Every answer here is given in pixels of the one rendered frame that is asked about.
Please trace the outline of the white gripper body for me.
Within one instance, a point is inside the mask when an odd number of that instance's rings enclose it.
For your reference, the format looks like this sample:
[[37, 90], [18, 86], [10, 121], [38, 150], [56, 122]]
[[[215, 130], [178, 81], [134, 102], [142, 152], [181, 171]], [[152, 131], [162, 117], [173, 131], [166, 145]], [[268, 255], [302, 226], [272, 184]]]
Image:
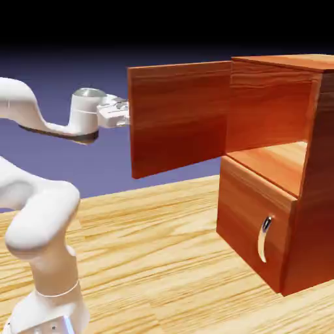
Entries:
[[121, 101], [98, 105], [97, 117], [99, 126], [106, 129], [130, 125], [129, 103]]

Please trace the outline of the plain reddish wooden door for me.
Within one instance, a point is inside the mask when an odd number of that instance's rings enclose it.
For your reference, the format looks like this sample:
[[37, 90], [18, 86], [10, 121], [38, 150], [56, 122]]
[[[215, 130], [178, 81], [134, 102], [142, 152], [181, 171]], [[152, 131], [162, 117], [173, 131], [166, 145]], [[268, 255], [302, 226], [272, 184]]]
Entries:
[[224, 154], [230, 73], [230, 61], [128, 68], [133, 178]]

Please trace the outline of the reddish wooden cabinet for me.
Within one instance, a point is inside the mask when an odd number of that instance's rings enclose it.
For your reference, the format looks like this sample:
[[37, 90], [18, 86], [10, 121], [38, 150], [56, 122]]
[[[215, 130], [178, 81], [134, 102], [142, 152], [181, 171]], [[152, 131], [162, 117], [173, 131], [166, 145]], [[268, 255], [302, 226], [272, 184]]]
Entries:
[[233, 57], [231, 68], [222, 158], [297, 199], [288, 296], [334, 279], [334, 55]]

